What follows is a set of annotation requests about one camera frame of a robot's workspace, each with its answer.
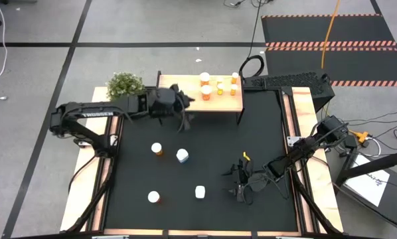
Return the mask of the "black perforated computer case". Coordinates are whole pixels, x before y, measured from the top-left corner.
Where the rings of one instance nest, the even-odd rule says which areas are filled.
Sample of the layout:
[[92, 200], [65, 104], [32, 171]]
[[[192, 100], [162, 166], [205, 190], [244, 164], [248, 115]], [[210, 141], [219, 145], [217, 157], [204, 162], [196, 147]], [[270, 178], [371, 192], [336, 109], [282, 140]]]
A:
[[287, 90], [289, 95], [291, 92], [290, 88], [309, 88], [316, 112], [335, 96], [330, 77], [321, 71], [251, 76], [245, 78], [243, 82], [247, 90], [282, 88], [283, 90]]

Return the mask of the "black side desk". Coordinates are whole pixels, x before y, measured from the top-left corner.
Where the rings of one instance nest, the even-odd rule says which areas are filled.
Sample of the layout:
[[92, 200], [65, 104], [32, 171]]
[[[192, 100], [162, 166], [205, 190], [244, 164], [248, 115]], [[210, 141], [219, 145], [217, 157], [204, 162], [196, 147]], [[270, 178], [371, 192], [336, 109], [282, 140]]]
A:
[[[397, 153], [375, 160], [370, 160], [356, 153], [349, 153], [333, 186], [336, 191], [341, 191], [363, 205], [363, 207], [369, 209], [369, 211], [377, 214], [385, 221], [391, 223], [391, 225], [397, 227], [397, 173], [391, 169], [394, 166], [397, 166]], [[384, 170], [390, 174], [379, 206], [374, 206], [345, 186], [345, 181], [347, 179], [379, 170]]]

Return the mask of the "wooden shelf black metal legs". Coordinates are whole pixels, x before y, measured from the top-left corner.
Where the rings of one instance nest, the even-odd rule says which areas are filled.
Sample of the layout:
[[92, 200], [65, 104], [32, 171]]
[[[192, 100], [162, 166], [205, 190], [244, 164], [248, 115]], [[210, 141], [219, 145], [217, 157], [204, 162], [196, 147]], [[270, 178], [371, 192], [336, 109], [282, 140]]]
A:
[[[232, 75], [210, 75], [209, 85], [212, 87], [212, 93], [210, 100], [207, 101], [202, 99], [202, 86], [200, 85], [199, 75], [163, 74], [161, 71], [158, 71], [156, 86], [159, 88], [168, 88], [172, 84], [178, 84], [180, 90], [195, 99], [186, 109], [187, 112], [235, 113], [236, 121], [240, 122], [244, 112], [242, 78], [239, 75], [235, 83], [238, 86], [235, 96], [230, 95], [231, 78]], [[217, 94], [216, 86], [218, 83], [224, 84], [224, 93], [221, 96]]]

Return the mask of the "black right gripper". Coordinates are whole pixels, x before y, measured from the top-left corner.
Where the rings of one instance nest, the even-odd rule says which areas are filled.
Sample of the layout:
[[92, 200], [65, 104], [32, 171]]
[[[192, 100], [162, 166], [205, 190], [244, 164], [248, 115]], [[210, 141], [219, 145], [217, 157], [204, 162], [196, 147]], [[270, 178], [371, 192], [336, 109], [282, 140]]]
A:
[[222, 176], [233, 175], [235, 173], [236, 187], [227, 189], [226, 191], [236, 197], [238, 202], [249, 203], [246, 198], [246, 188], [248, 187], [249, 178], [252, 175], [253, 162], [247, 160], [238, 160], [238, 164], [232, 164], [229, 170], [222, 173]]

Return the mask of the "potted green plant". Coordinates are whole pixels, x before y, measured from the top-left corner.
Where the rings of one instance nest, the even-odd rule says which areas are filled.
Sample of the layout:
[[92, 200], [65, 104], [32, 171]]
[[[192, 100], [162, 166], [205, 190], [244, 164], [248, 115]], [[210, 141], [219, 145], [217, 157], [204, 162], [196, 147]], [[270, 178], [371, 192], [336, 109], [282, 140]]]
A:
[[110, 101], [117, 100], [122, 96], [138, 95], [145, 92], [142, 77], [129, 72], [115, 72], [106, 86], [107, 97]]

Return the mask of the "black aluminium rig frame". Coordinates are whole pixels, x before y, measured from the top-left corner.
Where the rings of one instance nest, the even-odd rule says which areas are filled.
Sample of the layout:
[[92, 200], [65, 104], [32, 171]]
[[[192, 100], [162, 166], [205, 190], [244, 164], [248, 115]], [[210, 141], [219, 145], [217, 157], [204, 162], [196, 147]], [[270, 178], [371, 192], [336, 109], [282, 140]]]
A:
[[[95, 87], [94, 94], [92, 97], [93, 102], [104, 102], [107, 101], [106, 87]], [[293, 126], [293, 112], [296, 113], [298, 128], [300, 129], [301, 135], [310, 133], [313, 124], [317, 122], [316, 113], [313, 107], [313, 99], [309, 88], [305, 87], [293, 87], [292, 97], [284, 95], [283, 100], [285, 104], [294, 103], [293, 106], [289, 106], [286, 110], [288, 126]], [[115, 133], [118, 128], [118, 119], [110, 118], [110, 129], [107, 127], [107, 118], [92, 118], [87, 119], [86, 126], [96, 133], [105, 133], [106, 130], [110, 133]], [[84, 149], [80, 149], [78, 154], [75, 170], [78, 170], [84, 163], [86, 163], [94, 155], [93, 149], [89, 146]], [[307, 169], [309, 174], [310, 185], [313, 193], [313, 198], [317, 206], [321, 209], [322, 213], [327, 217], [331, 224], [337, 229], [343, 232], [343, 225], [339, 214], [337, 201], [335, 198], [333, 184], [331, 182], [331, 176], [329, 168], [324, 163], [316, 159], [319, 158], [322, 162], [326, 163], [326, 155], [323, 149], [319, 149], [315, 152], [314, 158], [310, 159], [307, 163]], [[96, 179], [98, 180], [98, 186], [104, 182], [104, 177], [108, 174], [110, 159], [101, 160], [98, 157], [93, 158], [92, 162], [81, 171], [81, 174], [75, 178], [72, 183], [71, 191], [68, 194], [68, 200], [62, 219], [60, 230], [69, 229], [76, 220], [84, 212], [84, 209], [88, 206], [92, 197], [94, 196], [94, 186], [96, 185]], [[325, 233], [322, 229], [321, 223], [311, 222], [311, 211], [310, 207], [305, 202], [304, 198], [301, 197], [300, 203], [296, 203], [296, 211], [303, 212], [305, 228], [307, 230], [316, 231], [313, 226], [318, 227], [320, 232]], [[92, 210], [92, 229], [87, 229], [87, 226], [82, 226], [81, 231], [98, 231], [102, 225], [102, 219], [104, 216], [104, 197], [100, 198], [97, 206]], [[104, 229], [105, 234], [126, 234], [133, 236], [139, 235], [150, 235], [150, 236], [163, 236], [164, 230], [143, 230], [143, 229]], [[247, 238], [258, 238], [263, 239], [268, 236], [302, 236], [305, 229], [299, 229], [299, 232], [276, 232], [276, 231], [209, 231], [209, 230], [168, 230], [169, 236], [211, 236], [216, 238], [217, 236], [233, 236], [239, 238], [245, 236]]]

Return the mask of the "white paper sheet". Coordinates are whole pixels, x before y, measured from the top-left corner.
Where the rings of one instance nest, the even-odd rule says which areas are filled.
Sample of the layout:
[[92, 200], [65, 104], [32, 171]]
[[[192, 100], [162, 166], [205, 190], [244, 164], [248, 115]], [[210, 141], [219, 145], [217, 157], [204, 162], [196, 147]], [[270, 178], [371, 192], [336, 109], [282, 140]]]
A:
[[345, 186], [374, 206], [379, 206], [389, 178], [389, 173], [379, 170], [347, 179]]

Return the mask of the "yellow power plug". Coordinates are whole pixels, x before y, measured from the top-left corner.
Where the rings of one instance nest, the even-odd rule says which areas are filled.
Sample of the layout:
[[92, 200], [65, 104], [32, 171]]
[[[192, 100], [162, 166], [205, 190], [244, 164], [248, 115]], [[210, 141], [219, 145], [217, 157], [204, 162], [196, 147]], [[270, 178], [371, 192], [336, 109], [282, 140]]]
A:
[[358, 139], [359, 143], [364, 143], [365, 141], [371, 139], [371, 136], [367, 131], [359, 132], [359, 131], [350, 130], [349, 132], [352, 133]]

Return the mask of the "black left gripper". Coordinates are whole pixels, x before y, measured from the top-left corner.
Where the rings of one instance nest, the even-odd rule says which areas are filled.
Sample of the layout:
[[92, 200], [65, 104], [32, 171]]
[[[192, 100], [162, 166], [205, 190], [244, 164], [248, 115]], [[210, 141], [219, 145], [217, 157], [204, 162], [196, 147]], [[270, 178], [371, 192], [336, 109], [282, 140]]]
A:
[[152, 118], [165, 118], [177, 114], [180, 119], [178, 132], [188, 131], [194, 115], [183, 112], [185, 104], [194, 102], [195, 99], [186, 95], [179, 89], [178, 84], [170, 88], [157, 88], [147, 93], [148, 113]]

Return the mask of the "black mat orange hazard stripes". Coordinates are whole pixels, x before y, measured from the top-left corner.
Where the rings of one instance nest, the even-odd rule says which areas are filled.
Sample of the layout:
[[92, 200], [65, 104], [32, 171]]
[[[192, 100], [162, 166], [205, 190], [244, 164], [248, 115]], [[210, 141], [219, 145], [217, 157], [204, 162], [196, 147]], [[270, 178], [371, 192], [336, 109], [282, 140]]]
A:
[[323, 71], [333, 86], [397, 87], [397, 42], [381, 14], [262, 17], [270, 74]]

